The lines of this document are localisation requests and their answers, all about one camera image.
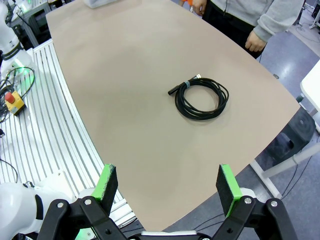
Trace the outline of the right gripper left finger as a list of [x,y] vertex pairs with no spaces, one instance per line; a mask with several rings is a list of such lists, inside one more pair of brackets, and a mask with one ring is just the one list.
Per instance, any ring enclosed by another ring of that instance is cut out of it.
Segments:
[[116,167],[105,164],[91,195],[69,203],[53,200],[38,233],[38,240],[74,240],[80,230],[91,228],[99,240],[125,240],[126,236],[110,218],[118,188]]

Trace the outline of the person's right hand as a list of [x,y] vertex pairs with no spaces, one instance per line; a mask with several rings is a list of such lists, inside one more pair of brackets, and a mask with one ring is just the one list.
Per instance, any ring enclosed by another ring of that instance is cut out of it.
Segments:
[[207,0],[193,0],[192,1],[193,11],[200,17],[202,17],[204,15],[206,5],[207,5]]

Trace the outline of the person's left hand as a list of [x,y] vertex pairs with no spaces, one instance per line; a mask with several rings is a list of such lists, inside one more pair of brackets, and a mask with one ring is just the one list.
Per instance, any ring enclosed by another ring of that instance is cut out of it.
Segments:
[[260,39],[254,31],[251,31],[246,40],[245,48],[251,52],[261,52],[266,44],[267,43]]

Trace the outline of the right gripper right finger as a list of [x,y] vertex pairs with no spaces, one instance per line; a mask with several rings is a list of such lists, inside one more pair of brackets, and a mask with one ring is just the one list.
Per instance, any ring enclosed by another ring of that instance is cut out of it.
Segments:
[[260,240],[296,240],[297,234],[279,198],[265,203],[241,192],[228,164],[221,164],[216,179],[225,220],[213,235],[213,240],[236,240],[244,228],[254,229]]

